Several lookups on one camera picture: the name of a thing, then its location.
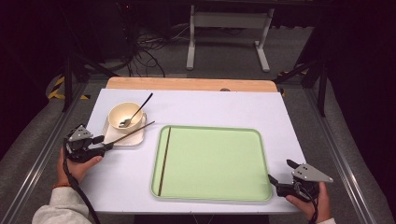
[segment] bowl rim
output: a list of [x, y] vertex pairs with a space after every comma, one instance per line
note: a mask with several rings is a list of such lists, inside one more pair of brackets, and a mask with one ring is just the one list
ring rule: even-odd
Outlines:
[[[114, 126], [114, 125], [111, 123], [111, 121], [110, 121], [110, 114], [111, 114], [111, 112], [114, 111], [114, 109], [115, 109], [117, 106], [125, 105], [125, 104], [134, 104], [134, 105], [137, 105], [138, 107], [140, 107], [139, 104], [137, 104], [137, 103], [135, 103], [135, 102], [132, 102], [132, 101], [125, 101], [125, 102], [119, 103], [119, 104], [117, 104], [117, 105], [114, 105], [114, 106], [110, 109], [110, 112], [108, 112], [108, 114], [107, 114], [107, 122], [108, 122], [113, 128], [115, 128], [115, 129], [118, 129], [118, 130], [127, 130], [127, 129], [133, 128], [136, 124], [139, 123], [139, 122], [137, 122], [134, 126], [128, 126], [128, 127], [125, 127], [125, 128], [120, 128], [120, 127], [118, 127], [118, 126], [116, 127], [116, 126]], [[137, 113], [136, 115], [139, 115], [139, 114], [141, 115], [139, 121], [141, 121], [141, 120], [143, 119], [143, 116], [144, 116], [144, 111], [143, 111], [143, 109], [140, 109], [139, 113]]]

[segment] white bowl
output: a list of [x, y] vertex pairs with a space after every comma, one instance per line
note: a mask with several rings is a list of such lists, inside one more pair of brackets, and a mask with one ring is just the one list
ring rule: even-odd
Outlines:
[[124, 128], [120, 128], [119, 125], [121, 122], [126, 119], [130, 119], [134, 113], [139, 109], [140, 105], [137, 105], [132, 102], [125, 102], [119, 105], [114, 106], [110, 113], [108, 113], [107, 120], [108, 123], [117, 131], [121, 133], [130, 133], [137, 128], [140, 127], [143, 118], [143, 110], [137, 112], [134, 118], [131, 120], [131, 123]]

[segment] wooden table edge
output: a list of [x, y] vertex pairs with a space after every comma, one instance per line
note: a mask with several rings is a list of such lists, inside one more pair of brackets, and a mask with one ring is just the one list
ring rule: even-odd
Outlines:
[[271, 80], [171, 77], [111, 77], [107, 89], [168, 91], [264, 91], [277, 92]]

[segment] white plate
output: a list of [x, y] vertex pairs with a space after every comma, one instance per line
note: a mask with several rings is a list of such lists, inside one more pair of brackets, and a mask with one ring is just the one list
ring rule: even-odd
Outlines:
[[[143, 127], [146, 124], [146, 120], [147, 120], [147, 115], [143, 114], [142, 123], [140, 124], [140, 127]], [[103, 141], [103, 143], [108, 144], [125, 136], [125, 133], [121, 133], [120, 131], [113, 128], [111, 125], [109, 125], [108, 120], [106, 119], [105, 127], [102, 131], [102, 135], [105, 136], [105, 140]], [[120, 140], [119, 142], [115, 143], [114, 146], [121, 146], [121, 147], [137, 146], [143, 141], [144, 135], [145, 135], [145, 129], [142, 129], [137, 133], [134, 133]]]

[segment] spoon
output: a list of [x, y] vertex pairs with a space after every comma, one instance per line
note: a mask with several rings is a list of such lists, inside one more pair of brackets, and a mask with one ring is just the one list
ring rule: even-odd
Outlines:
[[122, 121], [119, 125], [119, 128], [126, 128], [128, 125], [131, 123], [131, 120], [134, 118], [134, 116], [145, 106], [145, 104], [148, 102], [149, 98], [151, 98], [152, 93], [149, 95], [148, 99], [145, 101], [145, 103], [142, 104], [142, 106], [139, 107], [139, 109], [131, 116], [130, 119], [125, 119]]

